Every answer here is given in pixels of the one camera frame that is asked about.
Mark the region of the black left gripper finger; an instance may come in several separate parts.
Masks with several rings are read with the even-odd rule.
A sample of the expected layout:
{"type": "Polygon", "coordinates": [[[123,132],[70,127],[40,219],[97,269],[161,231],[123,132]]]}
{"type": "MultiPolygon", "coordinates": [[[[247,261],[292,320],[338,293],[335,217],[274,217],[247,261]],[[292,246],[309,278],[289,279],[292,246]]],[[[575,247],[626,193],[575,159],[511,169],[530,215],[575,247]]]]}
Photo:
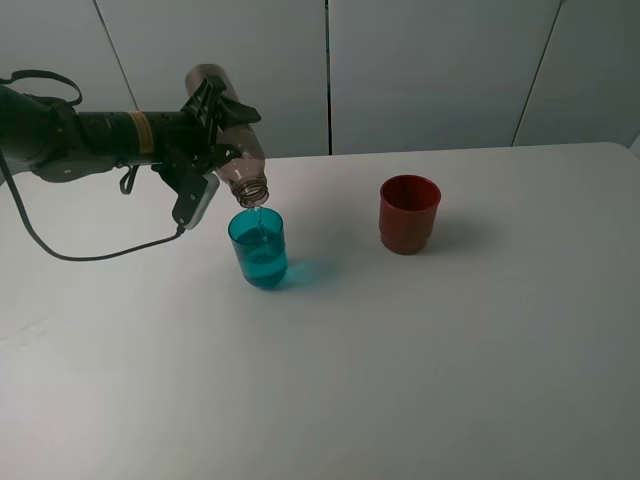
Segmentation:
{"type": "Polygon", "coordinates": [[[217,171],[232,160],[241,157],[241,152],[234,145],[205,142],[199,147],[199,172],[211,173],[217,171]]]}
{"type": "Polygon", "coordinates": [[[251,125],[261,121],[258,111],[224,94],[217,99],[217,124],[220,130],[251,125]]]}

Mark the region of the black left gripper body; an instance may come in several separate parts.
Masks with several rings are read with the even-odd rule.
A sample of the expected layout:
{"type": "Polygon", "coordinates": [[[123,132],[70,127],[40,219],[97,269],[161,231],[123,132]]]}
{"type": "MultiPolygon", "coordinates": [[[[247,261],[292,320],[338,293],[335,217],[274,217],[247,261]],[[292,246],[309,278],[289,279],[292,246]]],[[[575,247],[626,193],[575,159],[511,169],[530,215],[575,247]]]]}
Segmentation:
{"type": "Polygon", "coordinates": [[[225,81],[218,74],[190,74],[187,83],[192,90],[180,110],[149,114],[151,170],[179,199],[200,200],[217,189],[213,171],[225,81]]]}

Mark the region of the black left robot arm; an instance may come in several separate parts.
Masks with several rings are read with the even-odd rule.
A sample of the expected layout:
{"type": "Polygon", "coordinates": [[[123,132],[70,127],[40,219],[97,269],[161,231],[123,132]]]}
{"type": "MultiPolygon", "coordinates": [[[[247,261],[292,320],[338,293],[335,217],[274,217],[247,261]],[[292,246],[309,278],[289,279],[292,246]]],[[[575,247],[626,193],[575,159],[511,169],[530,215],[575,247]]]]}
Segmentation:
{"type": "Polygon", "coordinates": [[[31,78],[74,84],[44,70],[20,70],[2,80],[1,152],[14,171],[66,183],[148,166],[180,191],[185,179],[219,171],[235,159],[265,159],[251,128],[260,115],[238,101],[221,75],[206,76],[180,110],[169,112],[79,112],[80,98],[13,89],[31,78]]]}

